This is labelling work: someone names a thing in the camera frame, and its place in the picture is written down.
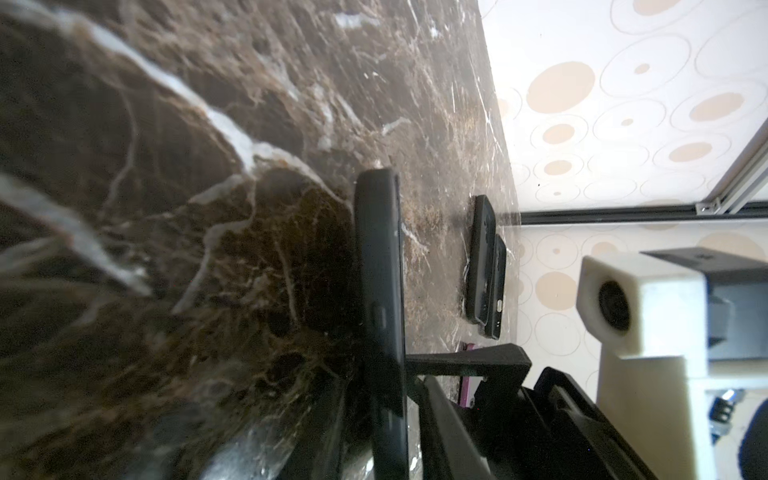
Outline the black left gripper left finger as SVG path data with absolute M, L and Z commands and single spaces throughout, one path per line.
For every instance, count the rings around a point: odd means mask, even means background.
M 277 479 L 341 478 L 346 392 L 346 383 L 326 385 Z

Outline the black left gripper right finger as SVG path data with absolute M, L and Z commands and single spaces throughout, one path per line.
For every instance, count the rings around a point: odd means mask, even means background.
M 454 404 L 432 376 L 416 380 L 424 479 L 494 479 Z

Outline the black corner frame post right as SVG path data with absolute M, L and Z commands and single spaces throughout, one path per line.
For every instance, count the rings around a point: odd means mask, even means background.
M 520 214 L 520 225 L 561 226 L 766 219 L 767 202 L 751 201 L 735 213 L 702 213 L 694 204 L 530 211 Z

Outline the black phone case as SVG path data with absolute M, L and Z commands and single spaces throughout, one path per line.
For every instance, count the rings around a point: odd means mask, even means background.
M 485 326 L 493 275 L 496 216 L 486 195 L 478 195 L 474 200 L 466 315 L 473 323 Z
M 494 243 L 492 278 L 489 291 L 488 318 L 485 335 L 498 340 L 501 335 L 501 323 L 504 310 L 504 290 L 506 281 L 507 248 L 500 235 Z

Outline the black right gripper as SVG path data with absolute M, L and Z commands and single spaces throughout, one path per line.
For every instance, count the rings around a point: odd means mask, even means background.
M 480 408 L 502 408 L 486 454 L 497 479 L 656 477 L 569 374 L 547 367 L 532 389 L 522 387 L 532 362 L 518 345 L 408 354 L 405 366 L 405 397 L 414 401 L 418 376 L 486 380 Z

